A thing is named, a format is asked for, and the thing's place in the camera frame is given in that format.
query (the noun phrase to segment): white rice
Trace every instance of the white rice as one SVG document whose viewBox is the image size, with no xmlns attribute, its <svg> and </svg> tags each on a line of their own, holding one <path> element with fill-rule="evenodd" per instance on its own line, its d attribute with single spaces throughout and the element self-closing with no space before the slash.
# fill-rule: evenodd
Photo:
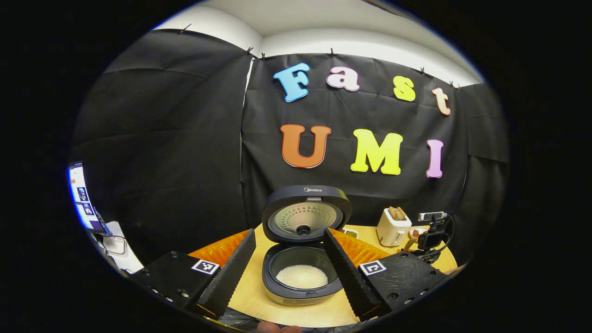
<svg viewBox="0 0 592 333">
<path fill-rule="evenodd" d="M 329 283 L 327 275 L 311 265 L 288 266 L 279 271 L 276 278 L 290 287 L 301 289 L 318 288 Z"/>
</svg>

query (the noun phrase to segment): white wall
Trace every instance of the white wall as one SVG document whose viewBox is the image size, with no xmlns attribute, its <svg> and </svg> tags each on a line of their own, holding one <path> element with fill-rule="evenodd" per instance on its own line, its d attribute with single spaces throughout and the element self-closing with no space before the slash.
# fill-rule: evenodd
<svg viewBox="0 0 592 333">
<path fill-rule="evenodd" d="M 335 53 L 371 57 L 420 69 L 455 86 L 481 81 L 450 59 L 408 40 L 372 31 L 348 29 L 308 29 L 265 37 L 265 56 L 291 53 Z"/>
<path fill-rule="evenodd" d="M 220 38 L 244 50 L 254 47 L 251 53 L 261 54 L 259 45 L 263 37 L 257 31 L 238 18 L 214 8 L 189 7 L 153 30 L 183 29 L 188 25 L 187 30 Z"/>
</svg>

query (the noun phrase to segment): rice cooker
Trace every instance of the rice cooker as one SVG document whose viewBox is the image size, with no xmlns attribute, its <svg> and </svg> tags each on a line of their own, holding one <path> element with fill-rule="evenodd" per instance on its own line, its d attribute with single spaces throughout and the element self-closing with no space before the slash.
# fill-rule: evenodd
<svg viewBox="0 0 592 333">
<path fill-rule="evenodd" d="M 263 259 L 263 283 L 267 295 L 283 305 L 309 305 L 325 301 L 342 288 L 323 245 L 325 228 L 341 229 L 352 214 L 352 204 L 335 187 L 295 185 L 272 193 L 263 210 L 265 236 L 272 246 Z M 277 279 L 293 265 L 310 265 L 323 271 L 328 283 L 302 289 Z"/>
</svg>

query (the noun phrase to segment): hand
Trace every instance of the hand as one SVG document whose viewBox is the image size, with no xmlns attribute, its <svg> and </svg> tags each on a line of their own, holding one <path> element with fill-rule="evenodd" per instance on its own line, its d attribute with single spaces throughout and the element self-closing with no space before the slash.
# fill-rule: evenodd
<svg viewBox="0 0 592 333">
<path fill-rule="evenodd" d="M 262 321 L 257 325 L 255 333 L 302 333 L 302 328 L 298 326 L 286 326 L 280 329 L 274 323 Z"/>
</svg>

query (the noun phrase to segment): wooden table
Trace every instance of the wooden table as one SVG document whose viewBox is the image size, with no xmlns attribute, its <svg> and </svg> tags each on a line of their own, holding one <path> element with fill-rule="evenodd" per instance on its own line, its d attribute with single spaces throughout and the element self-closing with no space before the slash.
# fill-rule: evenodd
<svg viewBox="0 0 592 333">
<path fill-rule="evenodd" d="M 346 225 L 344 228 L 358 231 L 358 239 L 393 254 L 408 241 L 407 234 L 406 239 L 402 242 L 402 246 L 384 247 L 378 242 L 376 227 L 374 226 Z M 265 237 L 262 225 L 255 228 L 255 238 L 257 243 L 255 252 L 230 299 L 230 308 L 249 316 L 281 325 L 323 328 L 350 325 L 359 322 L 358 317 L 353 314 L 353 310 L 349 305 L 343 289 L 339 290 L 333 297 L 319 304 L 288 306 L 272 301 L 265 293 L 262 266 L 265 253 L 270 247 L 276 245 L 276 243 Z M 417 249 L 417 244 L 411 247 L 411 250 L 414 249 Z M 448 248 L 442 251 L 440 258 L 432 266 L 442 272 L 453 270 L 457 267 L 456 261 Z"/>
</svg>

